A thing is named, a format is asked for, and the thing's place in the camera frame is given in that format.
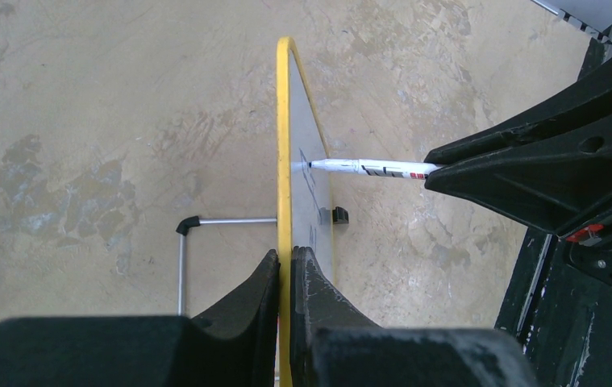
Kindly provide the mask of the metal whiteboard stand leg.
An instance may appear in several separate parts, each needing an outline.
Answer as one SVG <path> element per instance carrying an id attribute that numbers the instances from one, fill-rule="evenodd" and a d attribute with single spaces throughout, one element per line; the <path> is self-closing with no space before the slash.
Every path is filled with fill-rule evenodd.
<path id="1" fill-rule="evenodd" d="M 193 316 L 249 277 L 274 245 L 277 218 L 196 216 L 178 230 L 176 312 Z"/>

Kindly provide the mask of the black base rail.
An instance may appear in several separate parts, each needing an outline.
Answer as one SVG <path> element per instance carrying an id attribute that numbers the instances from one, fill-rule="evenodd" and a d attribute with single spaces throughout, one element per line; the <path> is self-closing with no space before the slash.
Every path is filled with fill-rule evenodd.
<path id="1" fill-rule="evenodd" d="M 577 81 L 604 63 L 589 53 Z M 568 236 L 528 227 L 496 327 L 541 385 L 612 386 L 612 212 Z"/>

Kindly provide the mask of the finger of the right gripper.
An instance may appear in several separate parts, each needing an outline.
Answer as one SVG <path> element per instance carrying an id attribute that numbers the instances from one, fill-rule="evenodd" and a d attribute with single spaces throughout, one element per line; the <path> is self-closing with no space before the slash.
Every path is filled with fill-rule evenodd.
<path id="1" fill-rule="evenodd" d="M 498 125 L 435 148 L 425 161 L 454 164 L 573 131 L 612 114 L 612 58 L 558 94 Z"/>
<path id="2" fill-rule="evenodd" d="M 446 166 L 425 186 L 528 227 L 571 235 L 612 212 L 612 114 L 562 135 Z"/>

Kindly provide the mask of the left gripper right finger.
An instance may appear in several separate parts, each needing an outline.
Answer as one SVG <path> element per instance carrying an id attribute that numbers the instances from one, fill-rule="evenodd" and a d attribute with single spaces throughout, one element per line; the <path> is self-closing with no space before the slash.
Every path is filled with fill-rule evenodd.
<path id="1" fill-rule="evenodd" d="M 535 386 L 505 332 L 384 328 L 323 275 L 310 247 L 291 260 L 290 369 L 295 386 Z"/>

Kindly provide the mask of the white marker pen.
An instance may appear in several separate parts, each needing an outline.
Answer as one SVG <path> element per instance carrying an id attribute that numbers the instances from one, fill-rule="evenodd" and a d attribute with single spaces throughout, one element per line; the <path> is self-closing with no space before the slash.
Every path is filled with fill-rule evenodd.
<path id="1" fill-rule="evenodd" d="M 372 177 L 426 180 L 440 164 L 371 159 L 323 159 L 308 162 L 313 169 L 329 173 L 351 173 Z"/>

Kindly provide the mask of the right aluminium side rail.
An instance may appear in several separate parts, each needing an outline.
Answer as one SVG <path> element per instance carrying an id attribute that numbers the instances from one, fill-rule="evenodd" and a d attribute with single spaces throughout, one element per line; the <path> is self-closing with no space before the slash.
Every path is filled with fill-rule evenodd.
<path id="1" fill-rule="evenodd" d="M 606 60 L 612 57 L 612 0 L 532 0 L 532 2 L 603 44 Z"/>

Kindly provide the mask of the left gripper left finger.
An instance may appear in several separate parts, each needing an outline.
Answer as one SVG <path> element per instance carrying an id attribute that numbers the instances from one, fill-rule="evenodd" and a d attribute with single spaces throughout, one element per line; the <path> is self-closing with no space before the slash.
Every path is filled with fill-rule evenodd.
<path id="1" fill-rule="evenodd" d="M 270 386 L 279 262 L 269 251 L 214 305 L 185 316 L 0 322 L 0 386 Z"/>

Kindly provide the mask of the yellow framed whiteboard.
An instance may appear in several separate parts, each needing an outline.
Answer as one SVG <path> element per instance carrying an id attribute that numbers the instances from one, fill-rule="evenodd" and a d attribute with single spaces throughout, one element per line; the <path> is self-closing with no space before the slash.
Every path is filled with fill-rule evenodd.
<path id="1" fill-rule="evenodd" d="M 331 184 L 328 173 L 309 163 L 329 157 L 314 98 L 293 38 L 281 37 L 276 51 L 277 255 L 280 263 L 279 385 L 293 385 L 289 365 L 292 251 L 310 247 L 326 279 L 335 279 Z"/>

